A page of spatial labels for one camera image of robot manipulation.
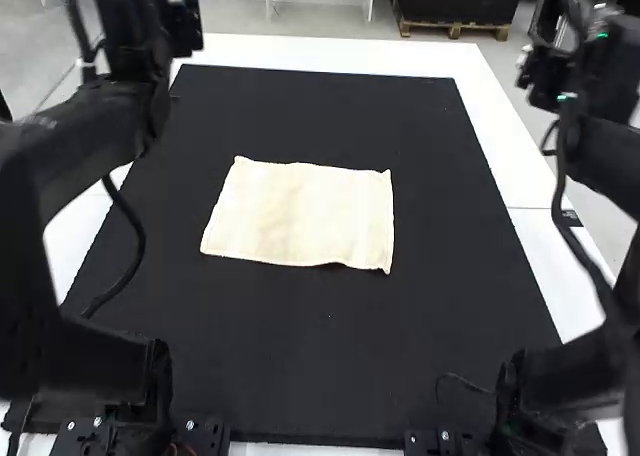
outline white table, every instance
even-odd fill
[[[188,61],[176,62],[172,76],[177,75],[182,64],[188,63],[454,78],[560,337],[568,341],[602,322],[603,314],[589,279],[551,221],[553,174],[476,45],[207,34],[205,48]],[[127,171],[128,167],[115,171],[118,184]],[[94,186],[49,224],[45,242],[60,300],[70,288],[110,204],[104,191]],[[564,201],[564,207],[571,207],[569,201]],[[575,232],[611,278],[587,231],[578,228]],[[600,429],[610,455],[626,454],[619,421],[600,423]],[[20,455],[29,451],[35,456],[46,456],[53,440],[53,436],[23,436],[26,442]],[[6,452],[6,445],[7,434],[2,433],[0,455]],[[233,443],[231,453],[234,456],[401,454],[368,448],[246,443]]]

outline gray floor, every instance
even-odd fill
[[[484,57],[532,138],[539,142],[552,116],[533,109],[515,88],[515,60],[529,42],[527,29],[534,3],[524,1],[516,13],[509,41],[496,42],[485,32],[463,32],[461,42],[478,44]],[[91,1],[83,2],[92,38],[98,18]],[[375,0],[374,19],[364,22],[360,8],[279,4],[265,20],[263,2],[202,0],[205,32],[278,34],[355,39],[400,39],[388,0]],[[448,41],[442,31],[414,32],[411,41]],[[17,116],[63,100],[78,83],[75,72],[57,88],[71,69],[77,49],[62,8],[44,11],[39,0],[0,0],[0,88]],[[604,198],[575,184],[569,198],[602,251],[614,274],[619,271],[635,224]]]

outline mounting plate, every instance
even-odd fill
[[[405,456],[477,456],[481,447],[473,434],[445,426],[404,433]]]

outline metal bracket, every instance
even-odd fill
[[[227,456],[231,428],[220,418],[188,413],[174,417],[178,442],[189,446],[195,454]]]
[[[481,444],[471,433],[440,426],[404,433],[405,456],[477,456]]]
[[[198,456],[228,456],[231,430],[219,418],[201,414],[173,418],[175,432],[172,442],[190,449]],[[123,425],[94,419],[79,418],[60,426],[50,456],[129,456],[133,443],[142,452],[151,450],[149,426]]]

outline black clamp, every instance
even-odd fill
[[[440,426],[404,434],[405,456],[476,456],[480,444],[471,433]]]
[[[158,456],[164,454],[158,451],[159,445],[166,449],[174,446],[174,454],[178,454],[177,448],[186,448],[198,456],[228,456],[231,430],[221,419],[188,414],[172,420],[174,428],[166,433],[162,428],[123,424],[101,416],[66,421],[50,456]]]

